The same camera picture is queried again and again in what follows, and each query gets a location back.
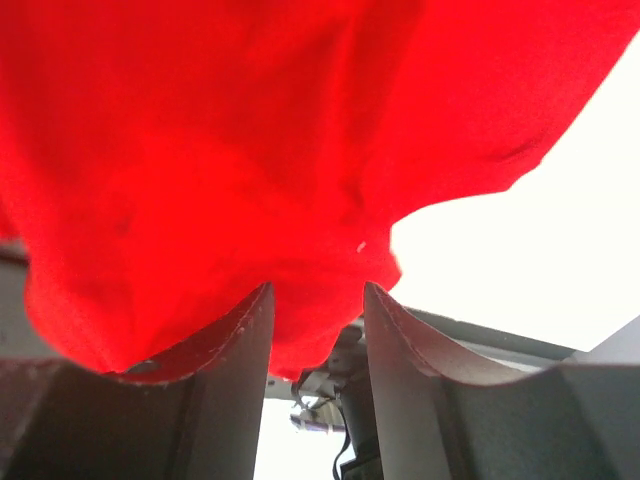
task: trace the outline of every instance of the red cloth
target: red cloth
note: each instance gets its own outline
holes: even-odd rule
[[[391,225],[534,168],[639,0],[0,4],[0,235],[61,352],[122,371],[276,288],[275,374],[391,287]]]

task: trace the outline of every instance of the wire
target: wire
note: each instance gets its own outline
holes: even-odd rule
[[[333,480],[340,480],[340,475],[338,474],[338,460],[340,460],[340,457],[342,456],[342,454],[344,452],[347,451],[347,448],[349,448],[349,445],[351,445],[351,437],[349,436],[349,429],[347,428],[347,420],[344,418],[344,412],[342,411],[342,408],[338,408],[338,410],[340,411],[340,415],[342,415],[342,420],[344,421],[344,443],[342,444],[342,448],[340,449],[340,451],[338,452],[338,455],[336,455],[335,460],[333,461]]]

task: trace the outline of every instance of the cloth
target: cloth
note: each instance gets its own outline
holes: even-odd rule
[[[31,321],[124,371],[272,281],[296,378],[399,278],[393,223],[534,168],[639,26],[640,0],[2,2]]]

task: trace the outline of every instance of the red fabric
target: red fabric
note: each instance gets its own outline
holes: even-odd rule
[[[0,4],[0,235],[38,330],[122,371],[275,284],[271,371],[391,287],[391,225],[534,168],[639,0]]]

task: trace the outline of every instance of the cable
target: cable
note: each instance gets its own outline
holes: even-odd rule
[[[347,420],[344,418],[344,413],[342,411],[342,408],[338,408],[338,410],[340,411],[340,415],[342,415],[342,420],[344,422],[345,429],[344,429],[344,443],[342,444],[342,448],[340,449],[340,451],[338,452],[338,455],[336,455],[336,458],[333,461],[333,479],[334,480],[341,480],[340,475],[338,474],[338,460],[340,460],[340,457],[342,456],[342,454],[346,452],[347,448],[349,448],[349,445],[351,445],[351,437],[349,436],[349,429],[347,428]]]

